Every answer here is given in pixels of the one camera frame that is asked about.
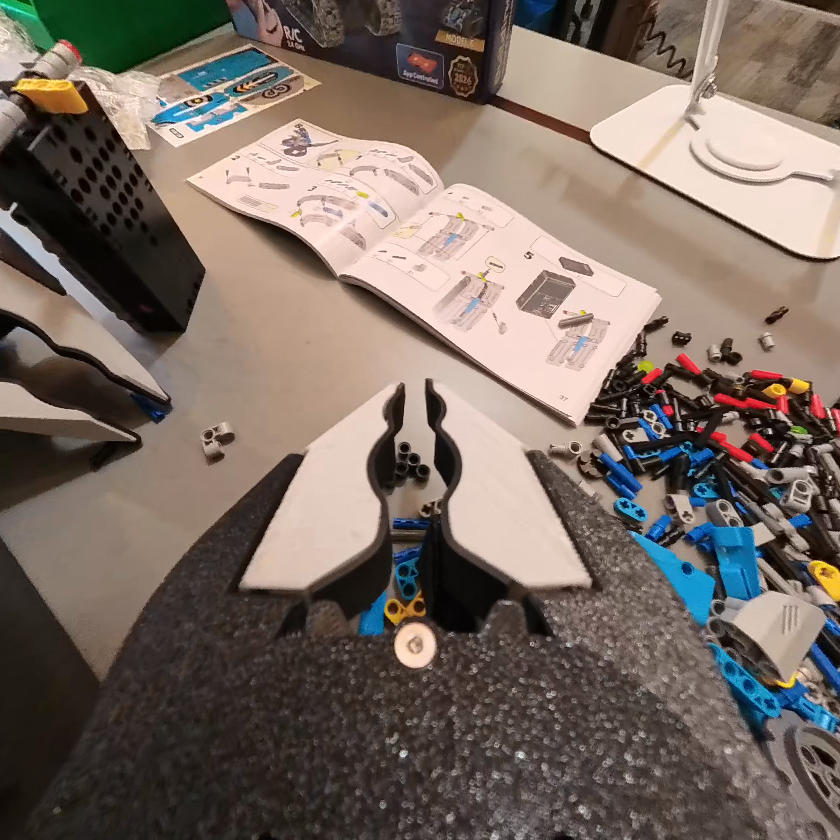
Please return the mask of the green plastic bin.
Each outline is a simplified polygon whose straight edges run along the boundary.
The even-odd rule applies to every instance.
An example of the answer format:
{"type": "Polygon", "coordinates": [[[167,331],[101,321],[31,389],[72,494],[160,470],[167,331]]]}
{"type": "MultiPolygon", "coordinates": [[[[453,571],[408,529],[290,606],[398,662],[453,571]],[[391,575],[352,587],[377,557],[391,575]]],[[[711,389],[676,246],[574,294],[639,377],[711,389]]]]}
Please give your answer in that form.
{"type": "Polygon", "coordinates": [[[47,33],[83,62],[121,72],[230,22],[225,1],[34,1],[47,33]]]}

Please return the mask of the black and grey brick assembly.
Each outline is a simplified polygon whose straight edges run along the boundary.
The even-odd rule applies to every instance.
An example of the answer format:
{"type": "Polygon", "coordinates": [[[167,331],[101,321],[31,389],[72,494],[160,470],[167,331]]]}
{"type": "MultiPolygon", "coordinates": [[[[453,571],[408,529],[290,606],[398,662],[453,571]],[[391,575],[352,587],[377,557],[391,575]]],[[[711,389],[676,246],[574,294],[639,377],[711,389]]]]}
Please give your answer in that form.
{"type": "Polygon", "coordinates": [[[2,80],[2,209],[105,308],[183,333],[205,268],[60,40],[2,80]]]}

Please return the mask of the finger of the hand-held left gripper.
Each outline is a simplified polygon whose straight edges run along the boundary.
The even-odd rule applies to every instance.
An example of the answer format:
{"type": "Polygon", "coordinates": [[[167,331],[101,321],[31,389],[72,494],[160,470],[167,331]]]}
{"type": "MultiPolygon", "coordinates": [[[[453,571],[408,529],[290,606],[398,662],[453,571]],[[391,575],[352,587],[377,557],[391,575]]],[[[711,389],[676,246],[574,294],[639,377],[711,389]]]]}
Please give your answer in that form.
{"type": "Polygon", "coordinates": [[[37,397],[15,381],[1,381],[1,430],[96,444],[141,445],[134,431],[81,409],[37,397]]]}
{"type": "Polygon", "coordinates": [[[125,390],[171,404],[153,376],[74,297],[61,296],[18,270],[2,270],[1,313],[58,355],[91,365],[125,390]]]}

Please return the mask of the small grey toy connector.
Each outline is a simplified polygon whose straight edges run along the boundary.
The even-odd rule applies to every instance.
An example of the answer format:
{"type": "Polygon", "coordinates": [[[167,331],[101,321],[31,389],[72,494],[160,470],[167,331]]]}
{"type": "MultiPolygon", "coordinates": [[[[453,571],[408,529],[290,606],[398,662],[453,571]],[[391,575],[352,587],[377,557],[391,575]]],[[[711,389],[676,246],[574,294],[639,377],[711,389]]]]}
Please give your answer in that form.
{"type": "Polygon", "coordinates": [[[216,463],[225,455],[225,448],[236,439],[236,433],[230,423],[222,422],[205,428],[200,434],[200,441],[205,461],[216,463]]]}

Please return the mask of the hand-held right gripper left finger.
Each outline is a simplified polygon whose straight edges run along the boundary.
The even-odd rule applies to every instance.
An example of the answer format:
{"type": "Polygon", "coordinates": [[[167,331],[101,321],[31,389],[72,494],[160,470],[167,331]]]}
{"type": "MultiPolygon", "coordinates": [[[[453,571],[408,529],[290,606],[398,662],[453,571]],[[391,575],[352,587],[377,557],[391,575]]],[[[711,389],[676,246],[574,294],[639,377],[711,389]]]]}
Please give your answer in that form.
{"type": "Polygon", "coordinates": [[[242,592],[375,599],[392,562],[387,492],[405,386],[394,382],[305,449],[239,581],[242,592]]]}

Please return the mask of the blue sticker sheet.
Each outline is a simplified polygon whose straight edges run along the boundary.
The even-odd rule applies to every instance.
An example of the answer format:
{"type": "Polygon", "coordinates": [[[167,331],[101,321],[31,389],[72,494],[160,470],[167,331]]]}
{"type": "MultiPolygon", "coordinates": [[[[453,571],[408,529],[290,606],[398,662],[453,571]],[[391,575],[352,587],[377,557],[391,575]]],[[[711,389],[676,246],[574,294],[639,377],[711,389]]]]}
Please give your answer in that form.
{"type": "Polygon", "coordinates": [[[320,82],[246,45],[160,77],[151,132],[179,148],[319,86],[320,82]]]}

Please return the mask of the clear bubble wrap bag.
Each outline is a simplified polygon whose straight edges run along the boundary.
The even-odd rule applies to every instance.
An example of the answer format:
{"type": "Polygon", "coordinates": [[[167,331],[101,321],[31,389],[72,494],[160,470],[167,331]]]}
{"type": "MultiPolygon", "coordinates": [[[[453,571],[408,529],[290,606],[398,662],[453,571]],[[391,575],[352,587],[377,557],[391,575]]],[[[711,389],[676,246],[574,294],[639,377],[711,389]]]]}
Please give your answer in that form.
{"type": "Polygon", "coordinates": [[[39,52],[23,26],[5,11],[1,13],[2,81],[15,83],[19,78],[38,78],[40,93],[47,88],[61,89],[45,96],[49,105],[69,96],[70,84],[83,83],[101,105],[119,137],[131,151],[151,147],[149,126],[158,109],[158,77],[141,71],[114,74],[85,66],[69,44],[55,44],[39,52]]]}

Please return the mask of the white tablet stand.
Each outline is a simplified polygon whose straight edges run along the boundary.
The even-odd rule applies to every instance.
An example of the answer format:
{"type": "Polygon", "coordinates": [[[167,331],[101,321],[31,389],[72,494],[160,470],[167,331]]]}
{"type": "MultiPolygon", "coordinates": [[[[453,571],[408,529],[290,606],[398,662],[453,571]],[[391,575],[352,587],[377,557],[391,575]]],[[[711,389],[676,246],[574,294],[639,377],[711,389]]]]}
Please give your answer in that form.
{"type": "Polygon", "coordinates": [[[596,149],[781,249],[839,257],[838,145],[718,93],[730,3],[707,2],[690,84],[590,131],[596,149]]]}

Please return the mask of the grey desk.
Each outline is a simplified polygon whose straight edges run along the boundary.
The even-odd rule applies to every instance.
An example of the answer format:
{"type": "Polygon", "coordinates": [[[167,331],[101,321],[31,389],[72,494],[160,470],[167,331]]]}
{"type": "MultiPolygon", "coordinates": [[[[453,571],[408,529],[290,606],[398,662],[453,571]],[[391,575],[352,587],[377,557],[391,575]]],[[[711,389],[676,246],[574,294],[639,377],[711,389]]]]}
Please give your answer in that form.
{"type": "Polygon", "coordinates": [[[605,157],[588,131],[669,84],[666,77],[514,28],[501,99],[537,130],[549,223],[574,247],[656,286],[668,303],[725,302],[744,312],[786,304],[805,320],[838,317],[837,263],[789,255],[605,157]]]}
{"type": "MultiPolygon", "coordinates": [[[[62,360],[27,332],[13,332],[2,345],[3,372],[33,391],[133,426],[143,438],[141,449],[94,473],[78,444],[23,434],[2,443],[3,540],[98,679],[109,672],[151,594],[198,537],[286,454],[300,452],[384,385],[405,383],[402,437],[425,456],[434,441],[424,413],[427,377],[527,445],[543,448],[575,436],[378,297],[333,279],[297,239],[230,213],[186,183],[285,121],[302,118],[345,135],[409,146],[446,184],[477,186],[609,265],[559,238],[550,224],[553,205],[538,192],[536,164],[526,160],[535,148],[546,151],[537,130],[501,96],[481,107],[305,56],[285,60],[320,86],[181,149],[154,139],[140,155],[206,268],[183,336],[132,331],[2,214],[2,229],[60,278],[173,397],[172,414],[151,423],[118,387],[85,364],[62,360]],[[208,464],[200,434],[222,422],[233,426],[236,439],[222,459],[208,464]]],[[[825,399],[837,396],[838,317],[790,318],[784,303],[757,312],[730,302],[704,306],[693,293],[672,306],[658,291],[659,311],[669,317],[669,329],[649,343],[658,363],[671,358],[669,334],[676,329],[693,333],[688,352],[700,359],[710,343],[732,337],[748,367],[804,377],[825,399]]]]}

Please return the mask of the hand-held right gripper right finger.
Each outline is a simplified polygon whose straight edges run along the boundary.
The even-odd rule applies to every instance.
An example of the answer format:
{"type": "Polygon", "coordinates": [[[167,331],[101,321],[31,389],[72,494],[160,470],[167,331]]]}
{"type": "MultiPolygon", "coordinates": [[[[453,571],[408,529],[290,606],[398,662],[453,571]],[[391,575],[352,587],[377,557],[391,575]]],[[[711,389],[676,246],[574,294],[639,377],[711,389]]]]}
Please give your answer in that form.
{"type": "Polygon", "coordinates": [[[589,591],[593,578],[550,491],[552,463],[426,380],[427,424],[444,494],[424,549],[433,617],[487,617],[501,601],[536,612],[539,596],[589,591]]]}

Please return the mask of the black perforated chair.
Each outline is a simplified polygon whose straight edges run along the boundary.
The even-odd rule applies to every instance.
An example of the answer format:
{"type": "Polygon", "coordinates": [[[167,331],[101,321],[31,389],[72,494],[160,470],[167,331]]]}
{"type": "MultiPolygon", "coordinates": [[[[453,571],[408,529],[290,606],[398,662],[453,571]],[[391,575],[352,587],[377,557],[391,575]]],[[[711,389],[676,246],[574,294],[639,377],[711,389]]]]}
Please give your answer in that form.
{"type": "Polygon", "coordinates": [[[99,681],[1,544],[1,838],[15,838],[76,745],[99,681]]]}

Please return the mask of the open instruction booklet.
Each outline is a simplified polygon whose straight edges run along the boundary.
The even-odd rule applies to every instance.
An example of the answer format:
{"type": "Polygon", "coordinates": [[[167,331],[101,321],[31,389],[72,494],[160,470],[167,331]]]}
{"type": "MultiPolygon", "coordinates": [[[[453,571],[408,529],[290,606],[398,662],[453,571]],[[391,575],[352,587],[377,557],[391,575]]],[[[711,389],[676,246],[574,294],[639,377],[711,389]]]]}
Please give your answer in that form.
{"type": "Polygon", "coordinates": [[[661,302],[397,143],[292,121],[187,182],[573,425],[661,302]]]}

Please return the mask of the toy robot kit box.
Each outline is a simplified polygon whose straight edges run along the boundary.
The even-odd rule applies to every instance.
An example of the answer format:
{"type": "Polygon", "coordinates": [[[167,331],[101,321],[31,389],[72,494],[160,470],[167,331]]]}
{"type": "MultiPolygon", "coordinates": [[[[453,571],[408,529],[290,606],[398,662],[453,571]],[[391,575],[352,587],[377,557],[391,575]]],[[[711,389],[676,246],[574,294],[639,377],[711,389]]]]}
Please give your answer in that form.
{"type": "Polygon", "coordinates": [[[239,35],[483,104],[505,76],[515,1],[227,1],[239,35]]]}

